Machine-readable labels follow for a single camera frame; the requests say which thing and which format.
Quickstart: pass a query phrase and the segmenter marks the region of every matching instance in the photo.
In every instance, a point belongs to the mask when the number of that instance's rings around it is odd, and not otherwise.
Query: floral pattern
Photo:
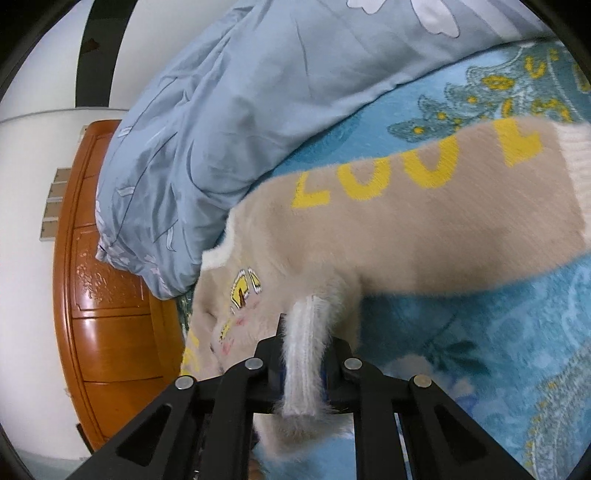
[[[408,150],[489,118],[588,121],[590,92],[560,43],[511,44],[387,93],[272,175]],[[187,312],[190,299],[179,303]],[[591,442],[591,255],[471,296],[367,298],[362,314],[361,358],[431,376],[538,480],[566,478]],[[297,462],[257,454],[268,480],[353,480],[354,451],[349,432]]]

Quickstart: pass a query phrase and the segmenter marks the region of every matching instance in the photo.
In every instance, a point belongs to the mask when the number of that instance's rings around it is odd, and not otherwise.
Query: yellow letter print
[[[414,183],[424,189],[443,187],[456,171],[459,149],[455,135],[439,142],[439,161],[429,170],[418,157],[417,150],[402,153],[404,171]]]
[[[351,171],[351,165],[345,164],[337,168],[336,175],[345,192],[353,200],[369,200],[378,197],[390,185],[390,158],[374,160],[374,175],[367,183],[359,183]]]
[[[310,175],[309,171],[302,172],[295,185],[295,196],[291,202],[291,208],[309,208],[318,205],[328,205],[330,202],[330,191],[319,190],[318,192],[306,192],[306,181]]]
[[[505,164],[514,167],[518,163],[530,160],[542,151],[540,134],[534,132],[524,137],[519,133],[514,118],[503,118],[493,122],[499,142],[505,156]]]

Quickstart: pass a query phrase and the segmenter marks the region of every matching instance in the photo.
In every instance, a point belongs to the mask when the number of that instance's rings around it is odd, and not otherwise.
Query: metal screw
[[[176,381],[174,382],[174,386],[177,387],[179,390],[186,390],[188,388],[191,388],[194,383],[195,380],[193,380],[193,377],[183,375],[182,377],[178,377],[176,379]]]
[[[244,366],[246,368],[248,368],[249,370],[258,370],[259,368],[262,368],[262,366],[264,365],[263,361],[260,358],[257,357],[252,357],[249,358],[246,363],[244,363]]]
[[[345,360],[345,368],[347,370],[359,370],[361,368],[361,366],[363,365],[363,362],[361,360],[359,360],[359,358],[348,358],[347,360]]]
[[[420,388],[429,388],[433,383],[431,378],[426,375],[417,375],[413,379],[414,384]]]

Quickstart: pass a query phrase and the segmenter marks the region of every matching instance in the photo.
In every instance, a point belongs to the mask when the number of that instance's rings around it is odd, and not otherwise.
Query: fabric
[[[488,290],[585,253],[590,155],[587,123],[507,118],[265,182],[203,254],[183,373],[203,380],[249,358],[287,312],[281,411],[316,418],[328,331],[357,347],[362,296]],[[323,424],[255,419],[276,455],[335,431]]]
[[[115,132],[97,258],[167,299],[197,280],[228,210],[305,140],[438,67],[547,35],[518,0],[241,0]]]
[[[507,88],[483,81],[495,76]],[[458,122],[531,113],[589,121],[589,95],[560,43],[502,46],[381,96],[272,175],[409,150],[452,134]],[[182,299],[190,304],[192,292]],[[591,442],[591,255],[481,294],[368,297],[361,313],[363,359],[395,377],[433,377],[538,480],[564,480]],[[256,453],[268,480],[356,478],[351,430],[296,462]]]

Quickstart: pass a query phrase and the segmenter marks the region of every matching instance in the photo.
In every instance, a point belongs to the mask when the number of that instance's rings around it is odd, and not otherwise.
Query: orange wooden furniture
[[[95,193],[119,121],[91,124],[80,144],[56,236],[54,318],[80,424],[101,447],[178,374],[183,338],[174,300],[95,259]]]

